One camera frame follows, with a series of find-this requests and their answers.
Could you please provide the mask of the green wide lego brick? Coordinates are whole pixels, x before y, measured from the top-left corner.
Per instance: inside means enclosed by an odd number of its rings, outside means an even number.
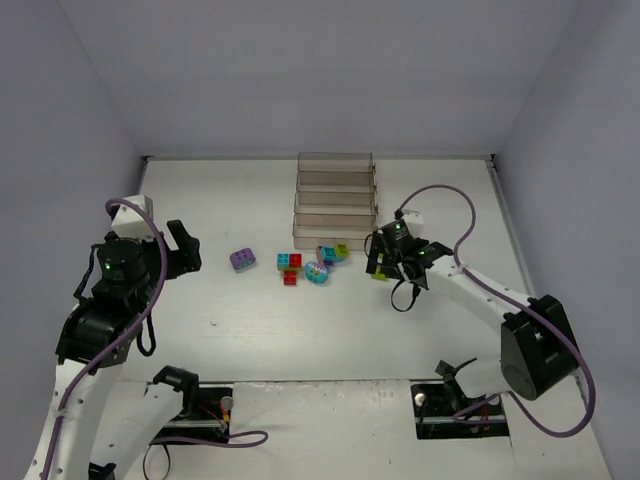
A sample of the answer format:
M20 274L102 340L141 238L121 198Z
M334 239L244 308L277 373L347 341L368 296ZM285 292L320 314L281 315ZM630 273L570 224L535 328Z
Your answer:
M393 277L393 274L388 273L387 267L376 265L370 276L376 280L387 281L389 278Z

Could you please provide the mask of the purple rounded lego brick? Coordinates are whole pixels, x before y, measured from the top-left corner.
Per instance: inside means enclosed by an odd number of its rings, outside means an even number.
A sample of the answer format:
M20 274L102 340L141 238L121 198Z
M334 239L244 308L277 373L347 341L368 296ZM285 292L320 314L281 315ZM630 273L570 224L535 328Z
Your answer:
M229 261L235 272L241 272L253 267L256 264L256 257L251 248L245 247L231 253Z

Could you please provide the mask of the blue oval flower lego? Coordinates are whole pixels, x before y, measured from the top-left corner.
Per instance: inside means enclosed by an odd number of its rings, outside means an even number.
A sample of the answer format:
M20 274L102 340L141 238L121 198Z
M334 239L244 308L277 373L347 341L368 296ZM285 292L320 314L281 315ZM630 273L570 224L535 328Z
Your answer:
M314 261L305 264L304 274L307 280L315 285L323 285L329 280L329 269L324 264Z

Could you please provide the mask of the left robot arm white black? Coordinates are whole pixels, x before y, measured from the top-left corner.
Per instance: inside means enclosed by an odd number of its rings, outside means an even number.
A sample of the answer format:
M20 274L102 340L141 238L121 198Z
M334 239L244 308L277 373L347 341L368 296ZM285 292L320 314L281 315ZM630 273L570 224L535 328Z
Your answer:
M104 241L92 245L89 264L101 277L90 296L84 283L74 293L78 303L56 347L54 392L27 478L121 479L166 422L192 410L197 374L166 366L113 437L97 439L110 392L131 346L142 343L165 282L202 266L199 240L179 220L167 227L175 249L146 213L114 220Z

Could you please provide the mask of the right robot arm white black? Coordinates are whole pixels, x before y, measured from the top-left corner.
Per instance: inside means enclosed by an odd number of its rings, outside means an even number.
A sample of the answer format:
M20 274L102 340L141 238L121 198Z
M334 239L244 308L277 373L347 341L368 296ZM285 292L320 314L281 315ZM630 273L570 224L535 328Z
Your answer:
M534 401L577 370L588 369L562 303L513 292L465 266L456 248L411 234L394 220L364 241L366 271L409 284L412 295L442 295L481 320L500 340L491 359L472 358L458 366L440 362L445 395L463 425L488 425L480 410L508 394L521 405Z

